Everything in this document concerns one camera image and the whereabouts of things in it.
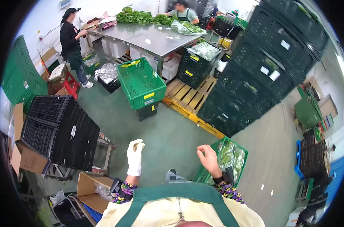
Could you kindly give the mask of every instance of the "blue crate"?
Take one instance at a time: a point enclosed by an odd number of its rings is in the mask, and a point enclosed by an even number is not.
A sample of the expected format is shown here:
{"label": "blue crate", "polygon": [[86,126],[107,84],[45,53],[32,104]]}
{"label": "blue crate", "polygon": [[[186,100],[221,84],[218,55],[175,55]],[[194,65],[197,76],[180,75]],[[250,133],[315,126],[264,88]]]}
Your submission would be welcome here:
{"label": "blue crate", "polygon": [[295,154],[295,157],[298,159],[298,162],[297,162],[297,165],[294,166],[294,171],[297,173],[297,175],[299,176],[301,180],[304,180],[304,175],[302,171],[299,169],[299,166],[301,164],[301,141],[300,140],[297,141],[297,148],[298,148],[298,151]]}

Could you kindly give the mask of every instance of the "floral sleeve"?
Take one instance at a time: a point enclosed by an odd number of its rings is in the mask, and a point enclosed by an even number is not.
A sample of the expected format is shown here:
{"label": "floral sleeve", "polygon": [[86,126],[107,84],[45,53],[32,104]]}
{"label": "floral sleeve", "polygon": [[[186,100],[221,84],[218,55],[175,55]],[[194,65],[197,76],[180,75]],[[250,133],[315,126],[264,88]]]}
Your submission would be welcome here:
{"label": "floral sleeve", "polygon": [[[134,189],[137,188],[137,185],[129,184],[126,181],[124,181],[120,188],[125,194],[133,196]],[[119,193],[115,193],[113,197],[114,199],[111,201],[112,203],[122,204],[130,201],[130,199],[125,199]]]}
{"label": "floral sleeve", "polygon": [[240,193],[237,192],[236,188],[231,183],[224,182],[220,185],[214,185],[214,188],[224,197],[246,205],[242,200]]}

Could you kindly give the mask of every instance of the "green apron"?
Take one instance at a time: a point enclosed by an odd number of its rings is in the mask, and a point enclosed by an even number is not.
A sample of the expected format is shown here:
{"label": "green apron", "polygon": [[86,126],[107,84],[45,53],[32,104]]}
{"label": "green apron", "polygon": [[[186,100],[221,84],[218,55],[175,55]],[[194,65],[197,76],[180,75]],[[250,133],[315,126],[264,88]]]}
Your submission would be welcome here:
{"label": "green apron", "polygon": [[187,13],[186,13],[186,17],[180,17],[179,16],[179,11],[177,11],[177,17],[178,17],[178,20],[179,21],[188,21],[188,22],[191,22],[188,20],[188,12],[190,11],[190,9],[187,10]]}
{"label": "green apron", "polygon": [[208,184],[187,180],[174,180],[149,188],[135,189],[132,204],[127,213],[116,224],[116,227],[131,226],[146,202],[167,197],[195,199],[212,204],[221,222],[226,227],[239,227],[233,214],[225,205],[222,195],[215,188]]}

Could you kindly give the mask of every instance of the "stainless steel table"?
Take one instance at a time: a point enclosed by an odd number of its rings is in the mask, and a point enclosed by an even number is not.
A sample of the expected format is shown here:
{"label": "stainless steel table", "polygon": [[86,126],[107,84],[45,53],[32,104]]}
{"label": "stainless steel table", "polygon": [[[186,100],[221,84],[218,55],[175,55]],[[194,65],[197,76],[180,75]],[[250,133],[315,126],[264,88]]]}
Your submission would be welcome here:
{"label": "stainless steel table", "polygon": [[162,77],[164,58],[172,52],[181,47],[201,38],[200,36],[185,36],[173,31],[168,30],[168,26],[156,24],[124,24],[119,23],[111,26],[101,32],[97,29],[88,29],[88,33],[104,36],[107,39],[108,55],[112,59],[109,40],[125,42],[127,45],[135,49],[140,49],[158,58],[157,73]]}

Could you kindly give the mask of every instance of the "red stool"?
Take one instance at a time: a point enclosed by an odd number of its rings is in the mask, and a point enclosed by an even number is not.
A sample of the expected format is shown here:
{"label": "red stool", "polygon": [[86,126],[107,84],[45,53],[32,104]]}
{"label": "red stool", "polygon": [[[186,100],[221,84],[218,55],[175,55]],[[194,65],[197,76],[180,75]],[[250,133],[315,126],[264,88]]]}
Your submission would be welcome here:
{"label": "red stool", "polygon": [[70,72],[67,72],[65,81],[62,83],[62,85],[66,88],[68,93],[74,97],[75,100],[78,99],[78,94],[76,94],[76,91],[78,90],[80,84],[75,80]]}

